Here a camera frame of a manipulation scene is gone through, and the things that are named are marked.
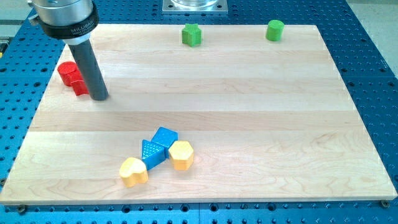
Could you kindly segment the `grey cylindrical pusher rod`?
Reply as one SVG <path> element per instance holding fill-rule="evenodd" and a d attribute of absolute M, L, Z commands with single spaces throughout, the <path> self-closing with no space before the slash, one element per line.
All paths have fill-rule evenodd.
<path fill-rule="evenodd" d="M 96 101 L 106 100 L 109 95 L 108 90 L 90 40 L 88 39 L 78 45 L 69 45 L 69 49 L 82 75 L 90 97 Z"/>

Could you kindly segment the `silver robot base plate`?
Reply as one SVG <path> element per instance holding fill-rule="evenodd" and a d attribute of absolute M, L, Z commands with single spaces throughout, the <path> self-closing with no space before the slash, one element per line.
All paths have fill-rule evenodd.
<path fill-rule="evenodd" d="M 227 14 L 227 0 L 163 0 L 163 14 Z"/>

